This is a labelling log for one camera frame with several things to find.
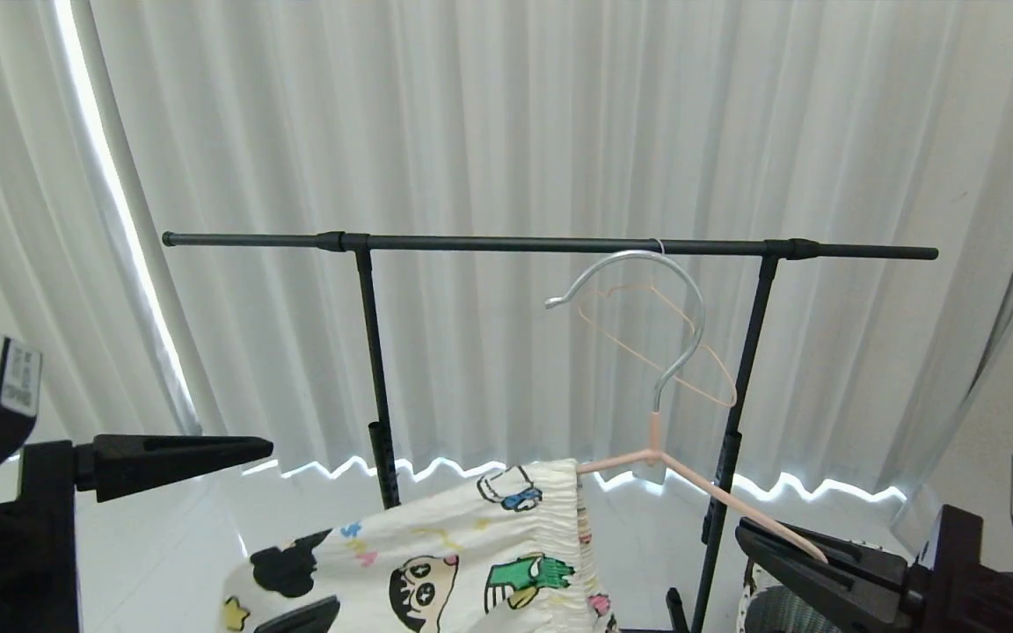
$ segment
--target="clothes rack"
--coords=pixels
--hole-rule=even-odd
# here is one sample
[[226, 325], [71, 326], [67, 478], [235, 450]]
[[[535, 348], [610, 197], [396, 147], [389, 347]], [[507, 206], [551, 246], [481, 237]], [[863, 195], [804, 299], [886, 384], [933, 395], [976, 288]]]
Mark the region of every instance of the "clothes rack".
[[[377, 298], [374, 294], [374, 263], [370, 253], [375, 250], [410, 251], [479, 251], [479, 252], [595, 252], [609, 253], [620, 250], [649, 250], [659, 248], [668, 256], [760, 256], [761, 268], [757, 275], [757, 293], [745, 332], [741, 364], [736, 369], [736, 403], [729, 409], [724, 437], [718, 452], [714, 481], [721, 489], [732, 488], [736, 469], [736, 456], [741, 452], [741, 416], [745, 396], [749, 391], [749, 378], [753, 362], [757, 360], [764, 314], [776, 280], [776, 267], [781, 260], [813, 259], [820, 256], [869, 257], [870, 259], [936, 259], [939, 251], [924, 247], [887, 247], [869, 244], [825, 244], [811, 240], [635, 240], [595, 239], [595, 237], [459, 237], [459, 236], [374, 236], [370, 233], [329, 231], [318, 234], [222, 234], [173, 233], [162, 234], [162, 243], [168, 247], [179, 245], [226, 245], [226, 247], [289, 247], [317, 248], [332, 252], [354, 252], [358, 264], [358, 280], [362, 286], [363, 313], [366, 319], [366, 336], [370, 345], [370, 372], [374, 380], [377, 400], [377, 421], [370, 424], [370, 444], [374, 450], [378, 486], [386, 508], [401, 502], [397, 489], [397, 473], [393, 457], [393, 437], [390, 429], [390, 405], [386, 397], [385, 370], [382, 364], [382, 339], [378, 333]], [[701, 541], [706, 544], [703, 573], [698, 584], [698, 600], [691, 625], [687, 625], [678, 589], [668, 589], [667, 606], [675, 633], [701, 633], [706, 621], [709, 595], [714, 582], [714, 569], [724, 528], [724, 505], [711, 499], [703, 517]]]

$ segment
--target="silver hook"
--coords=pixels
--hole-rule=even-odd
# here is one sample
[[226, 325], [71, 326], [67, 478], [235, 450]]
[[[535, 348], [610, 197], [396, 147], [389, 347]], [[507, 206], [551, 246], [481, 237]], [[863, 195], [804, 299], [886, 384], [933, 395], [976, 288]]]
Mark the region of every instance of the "silver hook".
[[703, 292], [698, 289], [698, 284], [695, 284], [695, 281], [692, 280], [686, 269], [675, 263], [675, 260], [670, 259], [670, 257], [649, 250], [622, 250], [614, 252], [612, 255], [598, 261], [598, 263], [592, 264], [585, 272], [580, 273], [580, 276], [576, 278], [576, 281], [573, 282], [573, 285], [569, 287], [569, 290], [563, 296], [547, 299], [545, 304], [546, 310], [557, 308], [558, 305], [573, 300], [573, 296], [580, 290], [580, 286], [583, 286], [589, 281], [589, 278], [594, 276], [599, 269], [606, 267], [609, 263], [616, 263], [624, 259], [649, 259], [650, 261], [655, 261], [655, 263], [667, 265], [668, 268], [674, 269], [678, 275], [682, 276], [691, 291], [695, 292], [695, 297], [698, 297], [698, 308], [696, 308], [695, 319], [693, 319], [693, 322], [695, 322], [695, 335], [691, 338], [687, 348], [683, 349], [683, 354], [679, 357], [679, 360], [664, 372], [658, 381], [655, 381], [655, 408], [652, 411], [657, 412], [659, 404], [664, 400], [664, 386], [667, 386], [668, 381], [679, 373], [679, 370], [687, 364], [687, 361], [690, 361], [691, 357], [695, 355], [698, 344], [703, 340], [703, 323], [706, 322], [706, 301], [703, 300]]

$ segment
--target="clothes hanger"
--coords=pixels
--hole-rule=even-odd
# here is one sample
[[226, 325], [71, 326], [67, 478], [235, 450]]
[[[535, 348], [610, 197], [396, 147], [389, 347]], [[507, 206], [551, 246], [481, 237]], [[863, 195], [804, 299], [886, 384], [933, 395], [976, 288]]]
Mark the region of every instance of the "clothes hanger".
[[[660, 253], [660, 255], [664, 256], [667, 255], [667, 247], [664, 247], [664, 240], [659, 240], [657, 239], [657, 237], [652, 237], [651, 239], [654, 239], [656, 242], [658, 242], [658, 252]], [[675, 302], [672, 302], [670, 299], [668, 299], [667, 296], [664, 295], [663, 292], [659, 292], [659, 289], [655, 288], [654, 269], [651, 269], [651, 272], [647, 278], [646, 285], [624, 284], [620, 286], [614, 286], [614, 288], [607, 289], [607, 291], [592, 291], [589, 294], [597, 298], [599, 305], [600, 300], [608, 299], [608, 297], [614, 296], [614, 294], [617, 292], [636, 291], [636, 290], [646, 290], [649, 291], [651, 294], [654, 294], [655, 297], [659, 297], [659, 299], [664, 300], [664, 303], [668, 305], [668, 308], [671, 308], [673, 312], [678, 314], [680, 317], [683, 318], [684, 321], [687, 322], [687, 325], [690, 328], [691, 335], [694, 336], [696, 334], [695, 322], [690, 320], [690, 316], [687, 316], [687, 313], [683, 312], [683, 309], [680, 309], [678, 305], [675, 305]], [[614, 333], [608, 331], [603, 327], [600, 327], [600, 324], [597, 323], [595, 319], [592, 319], [591, 316], [588, 316], [588, 314], [583, 313], [583, 300], [577, 302], [577, 316], [580, 317], [580, 319], [582, 319], [586, 323], [591, 325], [592, 328], [602, 333], [602, 335], [607, 336], [609, 340], [615, 342], [615, 344], [620, 345], [620, 348], [623, 348], [624, 351], [627, 351], [628, 353], [631, 353], [631, 355], [638, 358], [638, 360], [643, 361], [644, 364], [650, 365], [651, 368], [654, 368], [656, 370], [659, 370], [659, 372], [663, 372], [664, 368], [660, 368], [660, 366], [658, 364], [655, 364], [654, 361], [651, 361], [649, 360], [649, 358], [644, 357], [643, 353], [640, 353], [635, 349], [632, 349], [631, 345], [627, 344], [623, 340], [620, 340], [618, 336], [614, 335]], [[706, 351], [708, 351], [710, 355], [714, 358], [716, 366], [718, 366], [718, 369], [724, 376], [724, 380], [726, 380], [726, 384], [729, 386], [729, 400], [727, 401], [721, 400], [719, 399], [719, 397], [712, 396], [712, 394], [698, 389], [695, 385], [692, 385], [687, 381], [684, 381], [679, 376], [675, 376], [675, 382], [683, 386], [684, 388], [697, 393], [699, 396], [706, 397], [707, 400], [714, 402], [714, 404], [719, 404], [721, 406], [724, 406], [724, 408], [726, 409], [730, 408], [730, 406], [736, 404], [736, 382], [732, 380], [732, 376], [729, 374], [729, 370], [726, 369], [726, 366], [724, 366], [723, 362], [721, 362], [721, 358], [718, 355], [718, 353], [716, 353], [716, 351], [714, 351], [714, 348], [710, 347], [710, 345], [708, 344], [699, 344], [699, 348], [706, 349]]]
[[723, 502], [732, 509], [743, 513], [745, 517], [751, 518], [751, 520], [757, 522], [761, 526], [776, 534], [778, 537], [782, 537], [783, 540], [795, 545], [800, 550], [807, 552], [809, 556], [815, 558], [815, 560], [827, 563], [828, 557], [816, 548], [811, 541], [807, 538], [800, 537], [799, 534], [792, 532], [787, 528], [784, 528], [782, 524], [773, 520], [773, 518], [768, 517], [760, 509], [753, 508], [752, 505], [745, 503], [741, 499], [736, 499], [732, 494], [721, 490], [718, 486], [710, 483], [706, 477], [700, 476], [700, 474], [688, 469], [686, 465], [676, 460], [674, 457], [668, 456], [663, 450], [663, 422], [659, 421], [659, 408], [660, 403], [664, 399], [664, 386], [667, 386], [668, 381], [675, 376], [683, 368], [683, 365], [690, 360], [691, 357], [695, 355], [695, 349], [698, 349], [698, 344], [701, 342], [701, 337], [703, 337], [703, 324], [706, 322], [706, 302], [703, 300], [703, 293], [698, 289], [698, 284], [692, 280], [690, 273], [686, 271], [681, 265], [675, 263], [675, 260], [670, 259], [670, 257], [660, 255], [660, 253], [647, 251], [647, 250], [624, 250], [620, 252], [612, 253], [612, 255], [604, 257], [602, 260], [597, 261], [592, 264], [585, 272], [580, 273], [580, 276], [576, 278], [576, 281], [569, 287], [569, 290], [563, 294], [561, 297], [551, 297], [545, 302], [546, 309], [557, 308], [558, 305], [563, 303], [568, 303], [573, 300], [573, 296], [580, 290], [580, 286], [583, 286], [589, 278], [594, 276], [597, 271], [601, 268], [606, 267], [606, 265], [611, 263], [616, 263], [617, 261], [622, 261], [624, 259], [647, 259], [650, 261], [655, 261], [655, 263], [661, 263], [667, 265], [668, 268], [674, 269], [678, 275], [683, 278], [683, 281], [687, 283], [687, 286], [695, 292], [695, 297], [698, 299], [698, 308], [696, 308], [695, 314], [695, 333], [691, 339], [690, 344], [687, 345], [686, 349], [683, 349], [683, 353], [678, 358], [674, 364], [668, 368], [658, 380], [655, 381], [655, 400], [654, 408], [651, 409], [650, 414], [650, 445], [647, 449], [636, 450], [634, 453], [627, 453], [624, 456], [608, 457], [604, 460], [596, 460], [595, 462], [590, 462], [588, 464], [582, 464], [577, 466], [577, 474], [594, 473], [598, 471], [603, 471], [611, 468], [616, 468], [616, 466], [623, 466], [627, 464], [634, 464], [636, 462], [646, 462], [647, 465], [654, 465], [655, 462], [664, 462], [669, 469], [678, 474], [680, 477], [686, 478], [692, 484], [698, 486], [698, 488], [706, 491], [709, 496], [714, 497], [716, 500]]

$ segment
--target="folded fabric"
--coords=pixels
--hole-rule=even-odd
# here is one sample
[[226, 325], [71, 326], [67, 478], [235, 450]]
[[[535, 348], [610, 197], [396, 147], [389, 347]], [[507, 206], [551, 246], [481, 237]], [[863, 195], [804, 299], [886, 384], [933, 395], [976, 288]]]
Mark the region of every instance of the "folded fabric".
[[571, 460], [512, 466], [249, 556], [222, 630], [618, 630]]

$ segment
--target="white floor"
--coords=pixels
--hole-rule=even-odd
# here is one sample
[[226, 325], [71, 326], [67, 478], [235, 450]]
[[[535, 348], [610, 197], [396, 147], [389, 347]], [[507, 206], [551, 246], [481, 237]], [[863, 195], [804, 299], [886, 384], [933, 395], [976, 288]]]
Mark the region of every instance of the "white floor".
[[[459, 484], [447, 466], [414, 482], [401, 471], [404, 501]], [[11, 481], [9, 472], [0, 474]], [[670, 629], [664, 595], [677, 586], [693, 612], [704, 546], [699, 532], [707, 496], [669, 480], [663, 493], [638, 481], [604, 491], [586, 485], [602, 578], [614, 612], [628, 629]], [[788, 489], [775, 501], [747, 501], [779, 520], [844, 538], [862, 538], [904, 552], [889, 535], [898, 501], [867, 503], [831, 491], [813, 501]], [[88, 633], [214, 630], [221, 581], [246, 550], [281, 544], [301, 534], [381, 511], [377, 480], [357, 466], [330, 481], [317, 470], [282, 477], [278, 469], [241, 476], [225, 471], [201, 480], [95, 504], [77, 494], [84, 630]], [[745, 557], [732, 529], [716, 565], [708, 632], [736, 626]]]

